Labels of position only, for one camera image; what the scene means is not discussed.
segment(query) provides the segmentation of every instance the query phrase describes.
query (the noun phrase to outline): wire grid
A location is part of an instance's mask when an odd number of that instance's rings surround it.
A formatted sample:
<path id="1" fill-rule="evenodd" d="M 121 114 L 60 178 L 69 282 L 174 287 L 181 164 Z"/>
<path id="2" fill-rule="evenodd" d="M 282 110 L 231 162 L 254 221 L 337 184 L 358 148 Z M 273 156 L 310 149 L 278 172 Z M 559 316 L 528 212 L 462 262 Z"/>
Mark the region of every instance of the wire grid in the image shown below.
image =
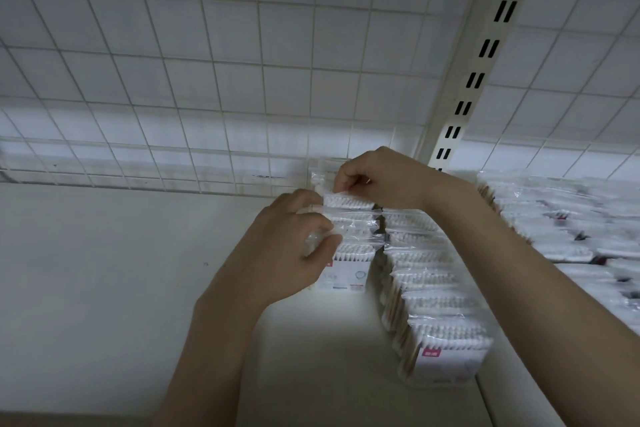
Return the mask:
<path id="1" fill-rule="evenodd" d="M 91 105 L 89 105 L 89 102 L 91 103 L 100 103 L 98 101 L 89 101 L 86 99 L 83 91 L 81 90 L 79 84 L 76 81 L 76 77 L 74 76 L 74 74 L 71 72 L 68 63 L 66 61 L 66 59 L 64 59 L 62 51 L 66 52 L 66 53 L 87 53 L 87 54 L 100 54 L 100 55 L 104 55 L 104 52 L 98 52 L 98 51 L 83 51 L 83 50 L 61 50 L 60 47 L 58 46 L 58 43 L 56 42 L 55 38 L 53 38 L 53 34 L 50 31 L 49 27 L 47 26 L 45 19 L 43 17 L 43 15 L 41 14 L 38 6 L 36 5 L 34 0 L 29 0 L 31 2 L 31 4 L 33 5 L 34 10 L 37 13 L 38 18 L 40 19 L 40 21 L 42 22 L 49 38 L 52 41 L 53 44 L 53 49 L 50 48 L 34 48 L 31 46 L 18 46 L 18 45 L 9 45 L 9 44 L 5 44 L 4 41 L 2 41 L 0 39 L 0 44 L 2 44 L 2 47 L 4 47 L 5 49 L 38 49 L 38 50 L 51 50 L 51 51 L 55 51 L 58 56 L 60 57 L 60 59 L 63 61 L 65 68 L 68 72 L 68 74 L 71 76 L 71 79 L 74 83 L 74 86 L 76 87 L 76 90 L 78 91 L 79 95 L 81 96 L 82 102 L 84 103 L 85 107 L 89 110 L 93 121 L 95 122 L 95 124 L 97 125 L 97 128 L 100 130 L 100 133 L 102 134 L 102 138 L 104 139 L 104 142 L 106 143 L 107 147 L 109 148 L 109 152 L 111 153 L 111 156 L 114 158 L 118 169 L 120 170 L 120 176 L 125 180 L 125 182 L 127 182 L 127 187 L 128 188 L 132 188 L 133 186 L 131 185 L 131 182 L 129 181 L 129 178 L 133 178 L 133 176 L 127 176 L 127 173 L 124 171 L 122 164 L 120 163 L 120 161 L 116 158 L 115 152 L 113 151 L 112 148 L 112 142 L 109 142 L 106 139 L 106 136 L 104 135 L 104 132 L 102 131 L 102 128 L 100 127 L 100 124 L 98 123 L 97 118 L 94 115 L 93 109 L 91 107 Z M 153 152 L 151 152 L 153 149 L 164 149 L 163 147 L 160 146 L 151 146 L 149 145 L 147 136 L 143 130 L 143 127 L 140 123 L 140 118 L 138 117 L 137 112 L 135 111 L 135 108 L 137 107 L 137 105 L 134 105 L 131 99 L 131 96 L 129 94 L 129 91 L 127 90 L 125 84 L 124 84 L 124 79 L 123 76 L 119 70 L 119 68 L 117 67 L 116 63 L 115 63 L 115 56 L 128 56 L 128 57 L 142 57 L 142 58 L 147 58 L 147 59 L 160 59 L 163 62 L 163 68 L 164 68 L 164 73 L 167 79 L 167 82 L 169 84 L 169 88 L 170 88 L 170 92 L 172 95 L 172 100 L 173 100 L 173 105 L 174 108 L 179 108 L 177 101 L 176 101 L 176 97 L 175 97 L 175 92 L 173 90 L 173 86 L 171 83 L 171 80 L 169 78 L 169 74 L 168 74 L 168 70 L 166 67 L 166 57 L 163 54 L 163 50 L 162 47 L 159 43 L 159 38 L 158 38 L 158 34 L 156 31 L 156 27 L 154 25 L 154 20 L 151 17 L 151 13 L 149 10 L 149 6 L 148 6 L 148 1 L 147 0 L 143 0 L 144 4 L 145 4 L 145 10 L 147 12 L 147 17 L 148 20 L 151 24 L 152 27 L 152 32 L 153 32 L 153 36 L 154 39 L 156 41 L 156 45 L 158 47 L 158 51 L 160 56 L 149 56 L 149 55 L 132 55 L 132 54 L 126 54 L 126 53 L 118 53 L 118 52 L 113 52 L 107 42 L 107 39 L 105 37 L 104 31 L 100 25 L 99 19 L 95 13 L 95 10 L 91 4 L 90 0 L 85 0 L 91 10 L 93 19 L 99 29 L 100 32 L 100 37 L 102 38 L 102 42 L 104 43 L 105 47 L 106 47 L 106 54 L 110 57 L 111 62 L 116 70 L 116 74 L 118 76 L 118 79 L 120 81 L 120 84 L 122 85 L 122 88 L 124 90 L 124 93 L 126 95 L 126 99 L 128 101 L 128 103 L 126 104 L 127 107 L 132 108 L 133 110 L 133 115 L 135 115 L 136 121 L 137 121 L 137 125 L 138 128 L 140 129 L 143 138 L 145 140 L 145 146 L 146 148 L 150 151 L 150 155 L 151 158 L 153 160 L 154 166 L 156 168 L 156 172 L 158 174 L 159 180 L 162 184 L 162 188 L 163 190 L 169 190 L 164 182 L 164 180 L 166 178 L 163 178 L 163 174 L 162 172 L 160 172 L 160 167 L 156 162 L 156 157 L 154 156 Z M 374 123 L 374 124 L 381 124 L 380 121 L 378 120 L 356 120 L 356 110 L 357 110 L 357 101 L 358 101 L 358 95 L 359 95 L 359 91 L 360 91 L 360 81 L 362 79 L 362 75 L 363 74 L 371 74 L 371 75 L 390 75 L 390 76 L 421 76 L 424 78 L 434 78 L 434 76 L 429 76 L 429 75 L 425 75 L 423 73 L 415 73 L 412 72 L 411 70 L 409 71 L 365 71 L 363 69 L 364 66 L 364 56 L 365 56 L 365 50 L 366 50 L 366 46 L 367 46 L 367 37 L 368 37 L 368 32 L 369 32 L 369 24 L 371 21 L 371 15 L 373 12 L 388 12 L 388 13 L 396 13 L 396 14 L 413 14 L 413 15 L 420 15 L 422 17 L 421 22 L 420 22 L 420 30 L 418 33 L 418 36 L 416 38 L 416 42 L 415 42 L 415 47 L 413 50 L 413 54 L 412 54 L 412 65 L 413 65 L 413 61 L 415 60 L 415 56 L 417 54 L 417 50 L 420 44 L 420 38 L 422 35 L 422 31 L 424 28 L 424 22 L 426 20 L 426 17 L 430 14 L 429 12 L 429 2 L 431 0 L 427 1 L 427 4 L 425 6 L 425 10 L 422 12 L 414 12 L 414 11 L 408 11 L 408 10 L 386 10 L 386 9 L 374 9 L 373 8 L 373 1 L 370 1 L 369 4 L 369 8 L 368 9 L 357 9 L 354 7 L 343 7 L 343 6 L 337 6 L 337 5 L 322 5 L 322 4 L 317 4 L 317 0 L 314 0 L 313 4 L 308 4 L 308 3 L 292 3 L 292 2 L 272 2 L 272 1 L 262 1 L 262 0 L 256 0 L 256 7 L 257 7 L 257 11 L 258 11 L 258 24 L 257 24 L 257 28 L 258 28 L 258 35 L 259 35 L 259 48 L 260 48 L 260 63 L 236 63 L 236 62 L 232 62 L 232 61 L 226 61 L 226 60 L 220 60 L 220 59 L 214 59 L 213 58 L 213 54 L 212 54 L 212 49 L 211 49 L 211 37 L 209 34 L 209 27 L 208 24 L 206 24 L 206 17 L 205 17 L 205 11 L 204 11 L 204 3 L 203 0 L 197 0 L 199 2 L 200 5 L 200 10 L 202 13 L 202 17 L 204 20 L 204 27 L 205 27 L 205 31 L 206 31 L 206 37 L 207 37 L 207 43 L 209 44 L 209 58 L 210 58 L 210 62 L 212 65 L 212 69 L 213 69 L 213 74 L 214 74 L 214 81 L 216 84 L 216 91 L 217 91 L 217 97 L 218 97 L 218 101 L 222 101 L 220 98 L 220 88 L 218 86 L 218 77 L 216 74 L 216 68 L 215 68 L 215 63 L 224 63 L 224 64 L 242 64 L 245 66 L 258 66 L 261 69 L 261 74 L 262 74 L 262 91 L 263 91 L 263 100 L 264 100 L 264 118 L 265 118 L 265 128 L 266 128 L 266 133 L 267 133 L 267 139 L 266 139 L 266 144 L 267 144 L 267 153 L 266 153 L 266 157 L 267 157 L 267 162 L 268 162 L 268 166 L 269 166 L 269 194 L 273 194 L 275 192 L 274 185 L 273 185 L 273 172 L 271 171 L 271 158 L 272 157 L 276 157 L 275 154 L 271 153 L 271 150 L 269 149 L 269 121 L 268 121 L 268 117 L 270 115 L 277 115 L 277 114 L 269 114 L 267 111 L 267 106 L 266 106 L 266 88 L 265 88 L 265 84 L 264 84 L 264 68 L 265 67 L 279 67 L 279 68 L 292 68 L 292 69 L 300 69 L 300 66 L 288 66 L 288 65 L 283 65 L 283 64 L 265 64 L 263 57 L 262 57 L 262 35 L 261 35 L 261 24 L 260 24 L 260 3 L 261 2 L 269 2 L 269 4 L 271 5 L 292 5 L 292 6 L 311 6 L 313 7 L 313 17 L 312 17 L 312 23 L 313 23 L 313 27 L 312 27 L 312 33 L 311 33 L 311 44 L 312 44 L 312 56 L 311 56 L 311 63 L 309 65 L 309 70 L 310 70 L 310 78 L 311 78 L 311 83 L 312 83 L 312 79 L 313 79 L 313 70 L 325 70 L 325 71 L 339 71 L 342 73 L 357 73 L 358 74 L 358 85 L 357 85 L 357 89 L 356 89 L 356 96 L 355 96 L 355 104 L 354 104 L 354 112 L 352 115 L 352 118 L 350 119 L 350 124 L 351 124 L 351 128 L 349 131 L 349 140 L 348 140 L 348 145 L 347 145 L 347 155 L 349 155 L 349 152 L 351 151 L 351 138 L 353 136 L 353 132 L 354 132 L 354 128 L 355 128 L 355 124 L 356 123 Z M 237 2 L 252 2 L 252 1 L 247 1 L 247 0 L 220 0 L 220 1 L 237 1 Z M 328 7 L 328 8 L 335 8 L 335 9 L 349 9 L 349 10 L 366 10 L 367 11 L 367 26 L 366 26 L 366 30 L 365 30 L 365 42 L 364 42 L 364 46 L 363 46 L 363 50 L 362 50 L 362 58 L 360 61 L 360 68 L 358 70 L 355 69 L 340 69 L 340 70 L 336 70 L 335 68 L 324 68 L 324 67 L 318 67 L 318 66 L 314 66 L 313 65 L 313 50 L 314 50 L 314 35 L 315 35 L 315 15 L 316 15 L 316 8 L 317 7 Z M 84 176 L 88 179 L 88 181 L 91 183 L 91 186 L 95 187 L 95 184 L 93 183 L 93 181 L 90 178 L 90 175 L 86 172 L 86 169 L 84 168 L 84 164 L 82 163 L 81 159 L 79 159 L 76 156 L 75 151 L 72 148 L 71 145 L 71 141 L 67 140 L 66 137 L 64 136 L 63 132 L 60 131 L 60 129 L 58 128 L 58 125 L 56 124 L 56 122 L 53 120 L 53 118 L 51 117 L 51 113 L 49 112 L 49 109 L 47 108 L 46 105 L 44 105 L 43 103 L 43 99 L 41 98 L 41 96 L 36 92 L 34 86 L 29 82 L 29 79 L 27 78 L 26 74 L 24 73 L 24 71 L 22 70 L 22 68 L 20 67 L 20 64 L 18 63 L 17 59 L 13 56 L 11 51 L 7 51 L 7 53 L 10 55 L 13 63 L 16 65 L 16 67 L 19 68 L 19 71 L 21 73 L 21 75 L 24 77 L 25 81 L 28 82 L 29 87 L 31 88 L 31 90 L 33 91 L 34 95 L 36 96 L 36 99 L 40 102 L 40 104 L 42 105 L 43 108 L 45 108 L 45 110 L 47 111 L 47 114 L 49 115 L 49 118 L 51 119 L 51 121 L 53 122 L 53 124 L 56 126 L 56 129 L 60 132 L 60 135 L 62 135 L 63 138 L 63 142 L 67 145 L 67 147 L 70 149 L 70 151 L 72 152 L 73 156 L 75 157 L 76 161 L 80 164 L 80 166 L 83 169 L 84 172 Z M 180 59 L 180 60 L 185 60 L 185 61 L 197 61 L 197 62 L 203 62 L 206 60 L 203 59 L 192 59 L 192 58 L 185 58 L 185 57 L 176 57 L 176 58 L 172 58 L 172 59 Z M 404 88 L 402 91 L 402 95 L 404 98 L 404 95 L 406 93 L 406 88 L 408 86 L 409 83 L 409 79 L 406 79 L 406 82 L 404 84 Z M 310 95 L 309 95 L 309 104 L 311 103 L 311 93 L 312 93 L 312 85 L 310 84 L 310 89 L 309 89 Z M 109 103 L 110 105 L 118 105 L 118 103 Z M 203 108 L 198 108 L 198 110 L 201 111 L 208 111 L 207 109 L 203 109 Z M 259 156 L 264 156 L 263 153 L 246 153 L 246 152 L 238 152 L 238 151 L 231 151 L 230 147 L 229 147 L 229 142 L 228 142 L 228 130 L 227 130 L 227 124 L 225 121 L 225 116 L 231 113 L 236 113 L 236 114 L 243 114 L 244 112 L 227 112 L 227 111 L 220 111 L 218 112 L 217 110 L 210 110 L 210 111 L 215 111 L 217 113 L 220 114 L 221 119 L 222 119 L 222 124 L 223 124 L 223 129 L 225 132 L 225 140 L 227 141 L 227 156 L 228 156 L 228 160 L 229 160 L 229 164 L 230 164 L 230 169 L 231 169 L 231 175 L 232 175 L 232 181 L 233 181 L 233 187 L 236 191 L 236 194 L 245 194 L 242 192 L 239 192 L 239 187 L 238 187 L 238 181 L 237 181 L 237 177 L 236 177 L 236 171 L 234 169 L 234 164 L 233 164 L 233 159 L 232 159 L 232 155 L 249 155 L 249 156 L 255 156 L 255 155 L 259 155 Z M 3 112 L 4 115 L 6 116 L 6 118 L 11 121 L 10 116 L 6 113 Z M 189 153 L 189 159 L 191 161 L 191 167 L 193 168 L 193 172 L 195 175 L 195 180 L 198 186 L 198 190 L 199 192 L 203 192 L 202 186 L 200 185 L 200 179 L 198 178 L 198 172 L 193 160 L 193 155 L 191 153 L 192 148 L 189 146 L 188 144 L 188 140 L 187 140 L 187 135 L 186 132 L 184 130 L 184 124 L 182 123 L 182 117 L 180 115 L 180 112 L 177 112 L 179 121 L 180 121 L 180 127 L 182 129 L 182 135 L 184 137 L 185 142 L 187 142 L 186 145 L 186 149 Z M 308 128 L 310 128 L 310 118 L 311 115 L 309 114 L 307 116 L 307 126 Z M 327 118 L 327 117 L 322 117 L 323 120 L 332 120 L 331 118 Z M 343 119 L 336 119 L 337 121 L 342 121 L 345 122 L 345 120 Z M 38 159 L 38 161 L 40 162 L 40 164 L 42 164 L 43 168 L 45 169 L 46 174 L 48 174 L 49 178 L 52 180 L 52 182 L 54 182 L 55 184 L 58 184 L 58 181 L 55 179 L 55 174 L 56 172 L 50 172 L 49 168 L 45 165 L 44 161 L 41 159 L 41 157 L 36 153 L 36 151 L 33 149 L 33 147 L 31 146 L 31 143 L 34 142 L 51 142 L 51 140 L 47 140 L 47 139 L 29 139 L 29 138 L 25 138 L 24 135 L 20 132 L 20 130 L 17 128 L 17 126 L 15 124 L 13 124 L 13 127 L 15 128 L 16 132 L 20 135 L 20 141 L 25 143 L 26 145 L 28 145 L 29 149 L 31 149 L 31 151 L 33 152 L 33 154 L 36 156 L 36 158 Z M 391 133 L 391 138 L 389 141 L 389 145 L 393 144 L 394 139 L 396 138 L 396 132 L 398 129 L 398 124 L 393 123 L 392 124 L 392 133 Z M 308 167 L 308 161 L 309 161 L 309 148 L 310 148 L 310 144 L 309 144 L 309 139 L 310 139 L 310 132 L 307 132 L 307 149 L 306 149 L 306 153 L 305 153 L 305 163 L 306 163 L 306 167 Z M 74 144 L 87 144 L 88 142 L 80 142 L 80 141 L 73 141 Z M 117 144 L 118 147 L 127 147 L 126 145 L 120 145 Z M 292 155 L 281 155 L 281 157 L 283 158 L 297 158 L 297 156 L 292 156 Z M 111 176 L 110 174 L 92 174 L 92 175 L 96 175 L 96 176 Z"/>
<path id="2" fill-rule="evenodd" d="M 591 81 L 591 79 L 593 78 L 593 75 L 596 74 L 596 72 L 598 71 L 598 69 L 600 68 L 600 66 L 603 64 L 603 62 L 605 61 L 605 59 L 607 58 L 607 56 L 609 55 L 609 53 L 612 51 L 613 47 L 616 45 L 616 43 L 618 42 L 618 40 L 620 39 L 620 37 L 625 33 L 627 27 L 631 24 L 631 22 L 633 21 L 634 17 L 640 12 L 640 7 L 638 7 L 635 12 L 633 13 L 633 15 L 629 18 L 628 22 L 625 24 L 624 27 L 622 27 L 622 29 L 620 30 L 620 32 L 618 34 L 615 35 L 615 38 L 613 39 L 609 49 L 604 53 L 604 55 L 602 56 L 602 58 L 600 59 L 600 61 L 597 63 L 596 67 L 592 70 L 591 74 L 589 75 L 589 77 L 586 79 L 585 83 L 582 85 L 582 87 L 580 88 L 579 91 L 577 92 L 570 92 L 570 91 L 559 91 L 559 90 L 546 90 L 546 89 L 542 89 L 542 88 L 532 88 L 536 77 L 538 76 L 538 74 L 540 73 L 540 71 L 542 70 L 543 66 L 545 65 L 547 59 L 549 58 L 550 54 L 553 52 L 553 49 L 558 41 L 558 39 L 560 38 L 560 35 L 562 33 L 565 32 L 565 27 L 566 24 L 569 22 L 572 13 L 574 12 L 576 6 L 578 5 L 578 2 L 580 0 L 575 0 L 573 2 L 573 6 L 571 8 L 571 10 L 569 11 L 569 13 L 567 14 L 566 19 L 564 20 L 564 23 L 562 24 L 562 27 L 560 27 L 559 30 L 557 30 L 556 36 L 553 40 L 553 42 L 551 43 L 549 50 L 547 52 L 547 54 L 545 55 L 545 57 L 542 59 L 542 62 L 540 63 L 538 69 L 536 70 L 535 74 L 533 75 L 532 79 L 531 79 L 531 83 L 523 88 L 523 87 L 516 87 L 516 86 L 510 86 L 510 85 L 503 85 L 503 84 L 498 84 L 498 83 L 489 83 L 489 85 L 494 86 L 494 87 L 505 87 L 505 88 L 512 88 L 512 89 L 524 89 L 524 93 L 522 95 L 522 98 L 520 99 L 520 101 L 518 102 L 515 110 L 513 111 L 513 114 L 511 115 L 511 117 L 509 118 L 507 124 L 505 124 L 504 126 L 504 130 L 502 131 L 502 134 L 500 135 L 500 137 L 498 138 L 498 140 L 495 142 L 495 144 L 493 145 L 492 151 L 489 153 L 489 155 L 487 156 L 486 160 L 484 161 L 484 164 L 482 165 L 481 169 L 484 169 L 486 163 L 491 159 L 491 156 L 493 155 L 493 152 L 495 151 L 495 149 L 502 144 L 505 140 L 508 139 L 517 139 L 518 136 L 517 135 L 512 135 L 512 134 L 505 134 L 506 129 L 509 127 L 509 124 L 511 124 L 511 122 L 513 121 L 513 118 L 515 117 L 518 109 L 520 108 L 520 106 L 522 105 L 523 101 L 525 100 L 525 98 L 527 97 L 529 91 L 531 90 L 541 90 L 541 91 L 547 91 L 547 92 L 557 92 L 557 93 L 565 93 L 565 94 L 572 94 L 573 95 L 573 99 L 570 102 L 570 104 L 567 106 L 566 110 L 564 111 L 564 113 L 559 117 L 559 119 L 557 120 L 556 124 L 554 125 L 553 129 L 550 131 L 549 135 L 553 135 L 553 133 L 555 132 L 555 130 L 557 129 L 557 127 L 559 126 L 559 124 L 562 122 L 563 118 L 565 115 L 567 115 L 569 113 L 569 111 L 571 110 L 571 108 L 573 107 L 573 104 L 575 103 L 576 99 L 580 96 L 580 95 L 591 95 L 591 96 L 607 96 L 607 97 L 611 97 L 611 95 L 605 95 L 605 94 L 596 94 L 596 93 L 586 93 L 584 92 L 584 89 L 587 87 L 587 85 L 589 84 L 589 82 Z M 517 24 L 517 27 L 523 27 L 523 28 L 535 28 L 535 29 L 539 29 L 539 27 L 532 27 L 532 26 L 526 26 L 526 25 L 521 25 L 521 24 Z M 602 35 L 602 33 L 599 32 L 589 32 L 589 31 L 581 31 L 581 30 L 571 30 L 571 31 L 567 31 L 567 32 L 571 32 L 571 33 L 576 33 L 576 34 L 593 34 L 593 35 Z M 636 88 L 636 90 L 631 94 L 631 96 L 629 96 L 628 98 L 625 99 L 624 103 L 622 105 L 620 105 L 620 108 L 611 116 L 611 118 L 609 119 L 609 121 L 602 127 L 602 129 L 597 133 L 597 135 L 590 140 L 589 142 L 585 142 L 586 146 L 585 148 L 582 150 L 580 156 L 578 156 L 575 160 L 575 162 L 573 164 L 571 164 L 569 166 L 569 168 L 564 172 L 563 177 L 565 177 L 567 175 L 567 173 L 569 173 L 571 171 L 571 169 L 575 166 L 575 164 L 577 164 L 577 162 L 580 160 L 580 157 L 583 156 L 586 152 L 588 152 L 589 150 L 591 150 L 591 148 L 594 147 L 594 145 L 597 145 L 598 142 L 596 142 L 596 140 L 600 137 L 600 135 L 602 135 L 602 133 L 606 130 L 606 128 L 608 127 L 608 125 L 616 118 L 616 116 L 618 114 L 620 114 L 620 112 L 625 108 L 625 106 L 628 104 L 628 102 L 631 99 L 634 99 L 634 95 L 637 93 L 637 91 L 640 89 L 640 85 Z M 531 159 L 529 160 L 529 162 L 527 163 L 527 165 L 524 167 L 524 169 L 528 169 L 529 166 L 531 165 L 531 163 L 534 161 L 534 159 L 538 156 L 538 154 L 540 153 L 540 151 L 544 148 L 557 148 L 554 147 L 557 146 L 558 144 L 562 145 L 561 142 L 563 142 L 563 140 L 560 139 L 551 139 L 551 138 L 544 138 L 544 139 L 535 139 L 534 137 L 527 137 L 527 139 L 530 139 L 532 142 L 533 141 L 540 141 L 542 140 L 542 145 L 539 146 L 538 150 L 536 151 L 536 153 L 533 155 L 533 157 L 531 157 Z M 567 141 L 567 142 L 572 142 L 573 144 L 578 144 L 577 141 Z M 616 169 L 611 172 L 609 174 L 609 176 L 607 177 L 607 179 L 609 177 L 611 177 L 618 169 L 620 169 L 620 167 L 622 165 L 624 165 L 628 159 L 630 157 L 632 157 L 633 155 L 636 154 L 636 152 L 638 152 L 638 149 L 640 149 L 640 146 L 636 146 L 634 148 L 634 150 L 628 154 L 628 156 L 624 159 L 624 161 L 618 165 L 616 167 Z"/>

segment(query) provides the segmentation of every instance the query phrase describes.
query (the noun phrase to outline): red label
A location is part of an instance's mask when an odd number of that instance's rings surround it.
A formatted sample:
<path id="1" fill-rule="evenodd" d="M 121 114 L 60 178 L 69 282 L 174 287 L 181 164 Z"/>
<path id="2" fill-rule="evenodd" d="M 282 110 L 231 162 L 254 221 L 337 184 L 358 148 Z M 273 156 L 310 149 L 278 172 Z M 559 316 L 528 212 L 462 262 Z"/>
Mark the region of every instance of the red label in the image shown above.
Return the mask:
<path id="1" fill-rule="evenodd" d="M 422 356 L 428 356 L 431 358 L 437 358 L 440 356 L 442 350 L 430 350 L 429 348 L 424 348 L 422 350 Z"/>

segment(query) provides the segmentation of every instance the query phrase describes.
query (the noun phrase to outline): black slot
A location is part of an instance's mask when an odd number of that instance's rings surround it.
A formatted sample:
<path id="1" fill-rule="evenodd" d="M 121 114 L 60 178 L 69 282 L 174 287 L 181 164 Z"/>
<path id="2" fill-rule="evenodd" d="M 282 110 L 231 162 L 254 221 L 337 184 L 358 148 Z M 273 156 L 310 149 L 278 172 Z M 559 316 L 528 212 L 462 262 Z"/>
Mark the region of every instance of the black slot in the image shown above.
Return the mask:
<path id="1" fill-rule="evenodd" d="M 511 2 L 511 5 L 509 6 L 509 10 L 507 10 L 507 15 L 504 17 L 504 21 L 505 22 L 509 22 L 509 20 L 511 19 L 511 15 L 513 14 L 513 11 L 516 8 L 516 4 L 518 2 L 516 2 L 515 0 L 513 2 Z"/>
<path id="2" fill-rule="evenodd" d="M 496 39 L 491 46 L 491 51 L 489 51 L 489 58 L 492 58 L 495 54 L 495 50 L 498 49 L 498 44 L 500 44 L 500 39 Z"/>
<path id="3" fill-rule="evenodd" d="M 467 81 L 467 88 L 471 88 L 471 85 L 473 84 L 473 82 L 474 82 L 474 78 L 475 78 L 475 77 L 476 77 L 476 74 L 475 74 L 475 73 L 471 73 L 471 74 L 469 75 L 469 79 L 468 79 L 468 81 Z"/>
<path id="4" fill-rule="evenodd" d="M 500 2 L 500 7 L 498 7 L 498 12 L 496 12 L 495 19 L 493 20 L 493 22 L 498 22 L 500 20 L 500 17 L 502 15 L 502 11 L 504 10 L 505 5 L 507 5 L 506 0 L 503 0 L 502 2 Z"/>
<path id="5" fill-rule="evenodd" d="M 480 88 L 480 85 L 482 84 L 482 79 L 484 78 L 484 73 L 480 73 L 480 75 L 478 76 L 478 80 L 476 82 L 476 86 L 474 86 L 475 89 Z"/>
<path id="6" fill-rule="evenodd" d="M 484 57 L 484 53 L 486 52 L 486 49 L 489 47 L 489 42 L 491 42 L 489 39 L 485 39 L 484 40 L 484 44 L 482 45 L 482 49 L 480 50 L 480 54 L 478 54 L 478 58 Z"/>

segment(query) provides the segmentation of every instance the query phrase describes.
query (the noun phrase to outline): white label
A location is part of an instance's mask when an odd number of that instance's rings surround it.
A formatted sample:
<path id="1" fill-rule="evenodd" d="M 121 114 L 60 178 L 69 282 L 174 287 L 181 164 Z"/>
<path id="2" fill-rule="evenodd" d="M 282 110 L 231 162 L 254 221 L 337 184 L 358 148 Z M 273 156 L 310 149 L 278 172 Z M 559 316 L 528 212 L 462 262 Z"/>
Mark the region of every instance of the white label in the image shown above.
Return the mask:
<path id="1" fill-rule="evenodd" d="M 331 261 L 320 274 L 315 289 L 363 293 L 371 262 Z"/>
<path id="2" fill-rule="evenodd" d="M 480 370 L 487 351 L 420 348 L 411 381 L 434 385 L 468 382 Z"/>

